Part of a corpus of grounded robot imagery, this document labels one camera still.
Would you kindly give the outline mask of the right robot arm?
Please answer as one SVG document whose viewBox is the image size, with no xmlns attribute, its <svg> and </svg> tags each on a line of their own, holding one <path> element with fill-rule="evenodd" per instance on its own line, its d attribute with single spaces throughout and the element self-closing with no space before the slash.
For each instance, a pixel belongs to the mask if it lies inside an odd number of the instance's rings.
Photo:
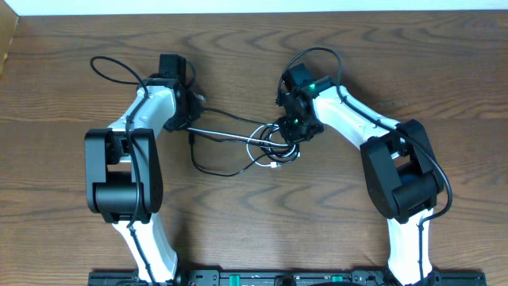
<svg viewBox="0 0 508 286">
<path fill-rule="evenodd" d="M 282 75 L 285 91 L 275 100 L 285 110 L 278 121 L 289 145 L 308 141 L 329 126 L 359 151 L 368 195 L 386 218 L 388 268 L 400 285 L 426 281 L 429 217 L 443 191 L 436 158 L 420 122 L 387 118 L 354 98 L 330 76 L 315 79 L 304 64 Z"/>
</svg>

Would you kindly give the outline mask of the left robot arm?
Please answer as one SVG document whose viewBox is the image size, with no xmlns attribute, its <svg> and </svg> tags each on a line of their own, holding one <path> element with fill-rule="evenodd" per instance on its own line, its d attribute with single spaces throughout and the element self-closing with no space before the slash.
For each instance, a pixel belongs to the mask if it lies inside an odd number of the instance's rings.
<svg viewBox="0 0 508 286">
<path fill-rule="evenodd" d="M 160 56 L 158 72 L 133 81 L 136 95 L 126 112 L 84 137 L 86 198 L 89 209 L 125 239 L 137 269 L 90 272 L 90 285 L 186 285 L 164 232 L 159 210 L 164 183 L 156 139 L 164 130 L 185 130 L 202 112 L 187 80 L 186 59 Z"/>
</svg>

